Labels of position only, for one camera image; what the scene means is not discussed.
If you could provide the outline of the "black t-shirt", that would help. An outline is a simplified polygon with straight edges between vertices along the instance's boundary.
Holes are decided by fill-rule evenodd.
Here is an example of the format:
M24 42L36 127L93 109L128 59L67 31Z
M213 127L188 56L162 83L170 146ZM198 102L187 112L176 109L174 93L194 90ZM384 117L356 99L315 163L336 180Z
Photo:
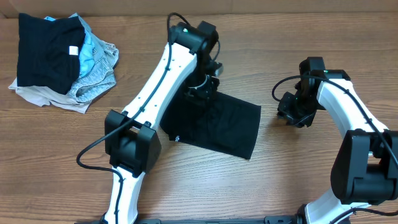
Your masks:
M160 127L171 141L250 159L260 119L259 105L218 92L204 107L176 96Z

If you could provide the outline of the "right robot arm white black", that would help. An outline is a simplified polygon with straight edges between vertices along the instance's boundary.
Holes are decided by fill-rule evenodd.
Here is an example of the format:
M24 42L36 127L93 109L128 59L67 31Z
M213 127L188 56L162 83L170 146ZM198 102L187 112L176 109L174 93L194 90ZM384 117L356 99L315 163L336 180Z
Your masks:
M295 215L266 217L265 223L349 223L357 212L396 216L371 207L397 199L397 131L372 115L344 70L326 69L322 57L306 58L299 70L296 93L287 92L278 100L278 116L302 128L312 125L318 110L326 110L343 142L331 169L330 188Z

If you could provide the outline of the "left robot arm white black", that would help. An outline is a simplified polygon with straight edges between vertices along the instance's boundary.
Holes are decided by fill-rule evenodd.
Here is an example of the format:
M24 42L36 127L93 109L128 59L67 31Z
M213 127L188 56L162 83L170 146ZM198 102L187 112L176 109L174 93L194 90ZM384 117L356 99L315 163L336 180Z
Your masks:
M198 27L180 22L169 28L162 57L139 94L118 113L111 110L104 122L113 188L108 211L101 223L134 223L144 176L153 168L161 144L157 134L170 102L183 100L205 107L214 97L220 64L210 52L219 35L205 21Z

